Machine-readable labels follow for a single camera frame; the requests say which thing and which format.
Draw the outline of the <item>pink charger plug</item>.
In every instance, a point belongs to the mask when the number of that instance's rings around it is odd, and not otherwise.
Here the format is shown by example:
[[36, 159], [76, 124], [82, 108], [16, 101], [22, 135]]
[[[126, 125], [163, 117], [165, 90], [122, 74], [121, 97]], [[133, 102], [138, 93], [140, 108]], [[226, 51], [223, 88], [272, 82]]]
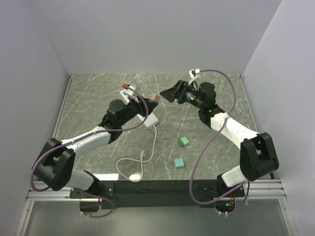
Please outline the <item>pink charger plug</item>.
[[159, 100], [160, 100], [160, 95], [159, 95], [159, 94], [156, 94], [156, 93], [152, 93], [151, 96], [150, 96], [150, 98], [149, 98], [149, 100], [150, 100], [151, 102], [156, 102], [156, 103], [158, 103]]

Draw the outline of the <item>white power strip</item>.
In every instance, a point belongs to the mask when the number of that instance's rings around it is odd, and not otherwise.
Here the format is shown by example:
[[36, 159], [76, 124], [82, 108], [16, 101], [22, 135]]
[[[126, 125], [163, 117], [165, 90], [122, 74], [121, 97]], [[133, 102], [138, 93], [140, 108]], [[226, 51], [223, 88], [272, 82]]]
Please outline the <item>white power strip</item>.
[[[120, 95], [123, 97], [123, 100], [128, 104], [134, 98], [126, 93], [126, 89], [120, 91]], [[148, 115], [147, 119], [144, 121], [143, 126], [146, 129], [152, 129], [155, 125], [159, 123], [159, 119], [155, 116], [154, 113]]]

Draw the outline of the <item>green charger plug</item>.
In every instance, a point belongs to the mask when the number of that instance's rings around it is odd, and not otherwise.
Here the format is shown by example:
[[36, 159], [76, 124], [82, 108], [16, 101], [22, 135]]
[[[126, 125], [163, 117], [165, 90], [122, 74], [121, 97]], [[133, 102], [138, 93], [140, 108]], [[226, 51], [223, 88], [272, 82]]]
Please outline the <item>green charger plug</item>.
[[184, 148], [189, 144], [189, 140], [187, 137], [182, 137], [178, 140], [180, 147]]

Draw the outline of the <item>teal charger plug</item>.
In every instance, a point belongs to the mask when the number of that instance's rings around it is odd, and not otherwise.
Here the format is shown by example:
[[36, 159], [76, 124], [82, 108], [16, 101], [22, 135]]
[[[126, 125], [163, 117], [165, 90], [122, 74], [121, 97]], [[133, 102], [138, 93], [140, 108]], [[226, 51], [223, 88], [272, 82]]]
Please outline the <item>teal charger plug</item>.
[[174, 159], [174, 161], [172, 162], [172, 165], [178, 169], [178, 168], [183, 168], [185, 166], [185, 162], [184, 162], [184, 159], [182, 158], [177, 158], [177, 159]]

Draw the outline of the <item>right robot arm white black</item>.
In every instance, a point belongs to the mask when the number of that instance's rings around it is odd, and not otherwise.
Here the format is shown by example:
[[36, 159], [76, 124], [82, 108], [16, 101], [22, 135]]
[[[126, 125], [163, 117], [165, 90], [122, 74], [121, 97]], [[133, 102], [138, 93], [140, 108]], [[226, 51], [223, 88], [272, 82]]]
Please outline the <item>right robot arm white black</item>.
[[213, 84], [203, 82], [194, 89], [188, 82], [179, 80], [160, 95], [169, 102], [188, 102], [197, 107], [201, 122], [219, 131], [240, 150], [240, 164], [217, 177], [215, 191], [221, 196], [229, 195], [242, 182], [255, 181], [279, 168], [272, 137], [266, 132], [250, 130], [231, 118], [216, 104]]

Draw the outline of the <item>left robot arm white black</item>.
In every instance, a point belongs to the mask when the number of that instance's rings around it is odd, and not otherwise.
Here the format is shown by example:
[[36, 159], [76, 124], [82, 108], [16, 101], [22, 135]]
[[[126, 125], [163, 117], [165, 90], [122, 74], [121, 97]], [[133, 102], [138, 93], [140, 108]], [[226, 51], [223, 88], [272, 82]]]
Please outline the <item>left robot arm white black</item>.
[[31, 177], [37, 177], [54, 191], [72, 187], [88, 198], [94, 197], [100, 191], [99, 179], [86, 170], [75, 170], [75, 159], [116, 141], [124, 132], [123, 125], [137, 115], [147, 118], [158, 101], [159, 95], [154, 93], [150, 98], [140, 96], [127, 104], [119, 99], [111, 101], [102, 122], [91, 131], [68, 140], [48, 140], [31, 169]]

